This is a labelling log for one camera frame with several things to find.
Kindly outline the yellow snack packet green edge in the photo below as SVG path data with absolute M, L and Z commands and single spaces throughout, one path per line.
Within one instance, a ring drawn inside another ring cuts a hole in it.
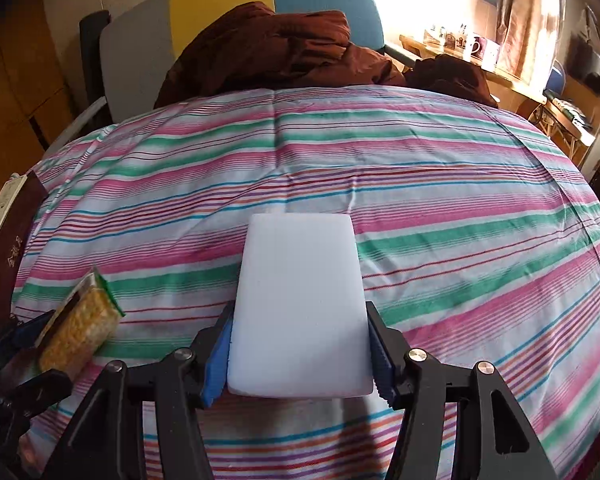
M 35 341 L 41 373 L 58 370 L 75 380 L 125 313 L 96 268 L 84 275 Z

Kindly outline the white sponge block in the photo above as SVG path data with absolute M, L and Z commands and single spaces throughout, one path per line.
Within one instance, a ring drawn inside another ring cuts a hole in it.
M 346 214 L 254 214 L 240 266 L 227 387 L 257 398 L 373 391 L 362 273 Z

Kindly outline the dark red storage box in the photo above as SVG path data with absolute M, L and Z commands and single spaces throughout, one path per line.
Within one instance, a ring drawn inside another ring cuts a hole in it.
M 27 246 L 34 217 L 46 200 L 47 191 L 38 176 L 29 171 L 23 185 L 0 227 L 0 328 L 10 317 L 10 305 L 16 277 Z

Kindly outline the striped tablecloth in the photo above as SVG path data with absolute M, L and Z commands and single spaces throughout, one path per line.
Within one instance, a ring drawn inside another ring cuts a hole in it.
M 559 478 L 600 431 L 600 202 L 524 118 L 393 87 L 178 103 L 42 160 L 14 297 L 28 320 L 89 270 L 124 310 L 24 439 L 42 468 L 110 360 L 161 359 L 235 295 L 250 217 L 347 214 L 365 295 L 440 361 L 492 362 Z

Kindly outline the cream tall box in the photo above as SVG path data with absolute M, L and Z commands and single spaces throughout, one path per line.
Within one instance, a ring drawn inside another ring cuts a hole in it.
M 12 174 L 12 177 L 7 180 L 0 191 L 0 227 L 3 224 L 9 212 L 9 208 L 14 203 L 17 195 L 27 182 L 28 176 L 23 174 Z

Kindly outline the wooden wardrobe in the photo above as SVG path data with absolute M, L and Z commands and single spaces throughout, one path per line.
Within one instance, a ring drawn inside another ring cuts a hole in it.
M 43 0 L 0 11 L 0 189 L 36 164 L 76 117 Z

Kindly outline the pink mug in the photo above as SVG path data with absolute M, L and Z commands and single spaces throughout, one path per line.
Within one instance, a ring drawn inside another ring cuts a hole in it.
M 486 37 L 474 35 L 467 40 L 469 55 L 484 61 L 487 58 L 497 58 L 500 45 Z

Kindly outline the dark red jacket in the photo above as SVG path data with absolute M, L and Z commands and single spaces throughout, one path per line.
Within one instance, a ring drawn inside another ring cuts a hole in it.
M 262 2 L 226 12 L 183 50 L 155 108 L 201 96 L 253 89 L 406 87 L 497 107 L 479 67 L 440 54 L 400 72 L 385 55 L 351 41 L 338 10 L 278 14 Z

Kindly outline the beige curtain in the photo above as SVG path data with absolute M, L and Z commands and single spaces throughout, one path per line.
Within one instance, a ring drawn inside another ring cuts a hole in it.
M 496 0 L 496 67 L 541 91 L 558 49 L 566 0 Z

